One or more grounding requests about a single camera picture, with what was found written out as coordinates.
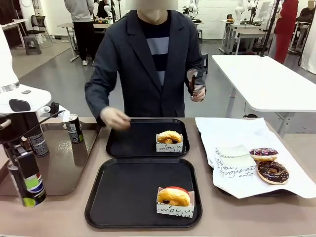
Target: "soda can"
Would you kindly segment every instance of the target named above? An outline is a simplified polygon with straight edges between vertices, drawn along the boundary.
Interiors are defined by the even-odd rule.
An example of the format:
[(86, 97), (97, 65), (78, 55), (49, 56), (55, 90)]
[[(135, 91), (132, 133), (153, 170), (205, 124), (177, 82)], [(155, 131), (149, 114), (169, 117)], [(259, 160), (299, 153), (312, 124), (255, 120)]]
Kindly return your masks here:
[(35, 156), (43, 157), (49, 153), (49, 148), (42, 132), (28, 137), (28, 141)]
[(19, 168), (13, 165), (12, 162), (9, 162), (7, 167), (23, 206), (33, 207), (42, 203), (46, 199), (44, 183), (39, 173), (36, 175), (36, 178), (31, 181), (32, 184), (29, 185), (30, 187), (27, 188), (26, 181), (19, 171)]
[(80, 143), (83, 141), (83, 133), (80, 127), (78, 115), (70, 115), (69, 120), (66, 123), (68, 134), (71, 142)]

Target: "person in red dress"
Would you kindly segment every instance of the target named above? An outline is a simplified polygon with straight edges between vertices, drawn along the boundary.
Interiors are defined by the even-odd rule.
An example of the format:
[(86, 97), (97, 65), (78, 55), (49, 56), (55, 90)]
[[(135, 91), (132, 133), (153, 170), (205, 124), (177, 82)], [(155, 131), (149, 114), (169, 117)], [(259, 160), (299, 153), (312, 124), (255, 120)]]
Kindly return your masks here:
[(288, 47), (291, 43), (297, 16), (298, 0), (285, 0), (275, 28), (275, 36), (271, 45), (269, 56), (279, 63), (284, 63)]

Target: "red dress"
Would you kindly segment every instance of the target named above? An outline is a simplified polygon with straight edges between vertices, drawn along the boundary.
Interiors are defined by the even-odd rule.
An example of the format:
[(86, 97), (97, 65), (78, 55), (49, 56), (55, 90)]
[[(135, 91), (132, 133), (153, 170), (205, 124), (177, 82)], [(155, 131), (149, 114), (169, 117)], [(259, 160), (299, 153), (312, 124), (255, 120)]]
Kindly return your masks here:
[(284, 63), (291, 43), (297, 15), (297, 0), (285, 0), (282, 5), (281, 19), (276, 22), (276, 55), (275, 60)]

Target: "gray stripe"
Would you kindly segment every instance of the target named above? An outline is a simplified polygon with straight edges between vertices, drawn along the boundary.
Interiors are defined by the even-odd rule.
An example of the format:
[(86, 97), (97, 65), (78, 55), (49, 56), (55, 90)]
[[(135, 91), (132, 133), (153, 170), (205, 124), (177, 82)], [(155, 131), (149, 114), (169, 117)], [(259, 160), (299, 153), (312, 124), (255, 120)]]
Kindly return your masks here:
[(163, 85), (165, 71), (163, 71), (163, 72), (158, 72), (157, 71), (157, 73), (158, 73), (158, 77), (159, 77), (160, 83), (161, 83), (161, 85)]
[(169, 37), (147, 39), (152, 55), (167, 54), (169, 50)]

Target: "glazed donut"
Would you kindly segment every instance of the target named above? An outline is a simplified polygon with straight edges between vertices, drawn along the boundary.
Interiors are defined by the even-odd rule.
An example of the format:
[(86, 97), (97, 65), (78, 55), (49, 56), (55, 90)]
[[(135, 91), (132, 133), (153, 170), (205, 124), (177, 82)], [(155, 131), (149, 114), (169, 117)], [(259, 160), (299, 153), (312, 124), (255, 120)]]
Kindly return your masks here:
[(179, 133), (174, 131), (166, 131), (158, 134), (157, 141), (165, 144), (181, 143), (182, 139)]
[(172, 206), (189, 206), (190, 196), (185, 189), (171, 186), (158, 193), (157, 201)]
[(254, 160), (258, 161), (273, 161), (278, 156), (278, 152), (272, 148), (252, 149), (249, 153)]
[(285, 184), (289, 177), (286, 168), (275, 161), (262, 161), (258, 164), (257, 170), (260, 178), (269, 184)]

